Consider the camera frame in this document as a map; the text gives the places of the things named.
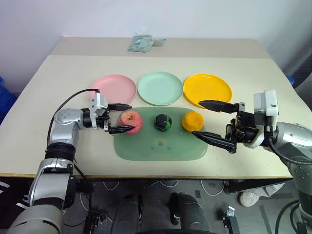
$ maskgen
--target pink plate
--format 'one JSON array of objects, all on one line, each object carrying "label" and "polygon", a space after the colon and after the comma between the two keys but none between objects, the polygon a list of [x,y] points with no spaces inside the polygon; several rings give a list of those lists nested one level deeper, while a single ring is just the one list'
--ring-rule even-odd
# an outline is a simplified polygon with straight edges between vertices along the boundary
[{"label": "pink plate", "polygon": [[[130,104],[137,94],[136,84],[123,75],[108,75],[97,79],[91,88],[99,89],[100,94],[107,98],[107,103]],[[94,92],[89,92],[89,99],[93,96]]]}]

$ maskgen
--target red apple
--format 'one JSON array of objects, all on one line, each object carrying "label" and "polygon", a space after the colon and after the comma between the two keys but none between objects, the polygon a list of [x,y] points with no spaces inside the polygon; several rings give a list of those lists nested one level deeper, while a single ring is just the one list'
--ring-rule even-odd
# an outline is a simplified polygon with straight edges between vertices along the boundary
[{"label": "red apple", "polygon": [[135,126],[134,129],[127,131],[127,134],[138,133],[143,127],[143,119],[141,115],[136,111],[127,111],[121,114],[118,121],[119,125],[132,125]]}]

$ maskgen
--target table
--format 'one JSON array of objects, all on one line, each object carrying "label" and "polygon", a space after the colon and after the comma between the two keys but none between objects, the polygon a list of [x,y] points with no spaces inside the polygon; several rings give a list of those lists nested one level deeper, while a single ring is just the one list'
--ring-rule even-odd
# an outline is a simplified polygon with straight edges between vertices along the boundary
[{"label": "table", "polygon": [[[135,83],[149,72],[165,71],[184,81],[210,73],[231,86],[231,103],[245,102],[253,112],[253,94],[275,89],[279,119],[312,128],[312,114],[268,53],[250,39],[168,39],[148,53],[128,52],[129,38],[63,38],[25,87],[0,126],[0,176],[34,176],[44,159],[48,125],[54,111],[71,94],[89,88],[104,75],[122,74]],[[150,107],[139,95],[133,107]],[[88,108],[87,94],[66,107]],[[198,108],[181,97],[170,107],[186,107],[204,116],[207,131],[225,135],[234,114]],[[118,114],[112,113],[112,123]],[[78,166],[89,177],[105,178],[291,178],[279,158],[262,147],[238,144],[237,153],[208,146],[194,161],[128,161],[118,157],[113,137],[84,129],[76,152]]]}]

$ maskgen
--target green tray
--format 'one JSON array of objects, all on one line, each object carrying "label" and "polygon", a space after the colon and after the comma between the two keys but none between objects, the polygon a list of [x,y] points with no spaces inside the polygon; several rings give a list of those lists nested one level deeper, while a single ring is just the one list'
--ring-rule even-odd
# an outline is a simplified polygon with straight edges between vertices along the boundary
[{"label": "green tray", "polygon": [[[132,108],[144,121],[140,132],[134,135],[126,133],[114,135],[114,148],[117,155],[132,161],[189,161],[203,157],[207,144],[181,125],[183,116],[193,111],[175,107]],[[171,128],[161,132],[154,127],[154,118],[159,114],[169,115]]]}]

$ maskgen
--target green ball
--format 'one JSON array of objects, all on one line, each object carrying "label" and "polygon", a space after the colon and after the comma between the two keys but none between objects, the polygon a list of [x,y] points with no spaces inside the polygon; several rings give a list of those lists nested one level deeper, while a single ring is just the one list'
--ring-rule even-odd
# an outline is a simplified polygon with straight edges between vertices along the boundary
[{"label": "green ball", "polygon": [[155,127],[162,132],[169,130],[171,128],[171,123],[171,118],[165,114],[160,114],[154,119]]}]

